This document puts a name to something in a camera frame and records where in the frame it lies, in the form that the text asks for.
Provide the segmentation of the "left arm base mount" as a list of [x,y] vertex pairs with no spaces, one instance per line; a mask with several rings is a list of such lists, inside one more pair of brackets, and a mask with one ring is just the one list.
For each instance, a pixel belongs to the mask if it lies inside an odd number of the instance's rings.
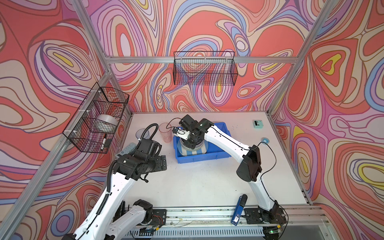
[[166,223],[167,210],[166,209],[154,209],[149,213],[145,213],[144,220],[137,224],[137,227],[157,228]]

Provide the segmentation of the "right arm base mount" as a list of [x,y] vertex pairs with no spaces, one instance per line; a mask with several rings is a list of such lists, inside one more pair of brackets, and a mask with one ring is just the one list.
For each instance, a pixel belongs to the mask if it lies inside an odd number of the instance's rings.
[[245,208],[243,217],[247,220],[247,224],[284,225],[287,223],[287,214],[281,207],[273,207],[271,211],[261,208]]

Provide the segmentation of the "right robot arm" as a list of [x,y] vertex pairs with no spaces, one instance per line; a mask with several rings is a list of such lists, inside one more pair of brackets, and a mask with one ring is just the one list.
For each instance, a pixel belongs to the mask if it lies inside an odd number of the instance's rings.
[[283,208],[269,193],[263,183],[261,153],[259,145],[248,146],[221,131],[213,122],[202,119],[194,120],[185,115],[179,121],[179,127],[171,127],[174,136],[180,138],[188,149],[207,141],[228,153],[238,163],[237,176],[249,183],[256,199],[258,209],[264,222],[271,222]]

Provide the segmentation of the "dark blue bowl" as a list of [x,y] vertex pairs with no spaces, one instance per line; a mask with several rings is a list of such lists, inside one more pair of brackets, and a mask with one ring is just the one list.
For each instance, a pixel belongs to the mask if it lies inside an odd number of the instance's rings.
[[190,140],[181,139],[181,145],[187,151],[197,151],[202,148],[204,145],[204,140],[198,140],[197,142],[192,142]]

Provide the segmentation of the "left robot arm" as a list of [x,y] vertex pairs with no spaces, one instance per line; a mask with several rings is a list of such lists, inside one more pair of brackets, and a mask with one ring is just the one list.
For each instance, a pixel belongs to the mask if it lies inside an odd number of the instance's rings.
[[127,154],[112,162],[107,174],[106,188],[94,208],[64,240],[120,240],[137,225],[155,232],[165,219],[153,210],[153,205],[139,199],[124,213],[124,197],[138,181],[146,181],[150,173],[167,169],[166,156],[161,155],[161,144],[142,139]]

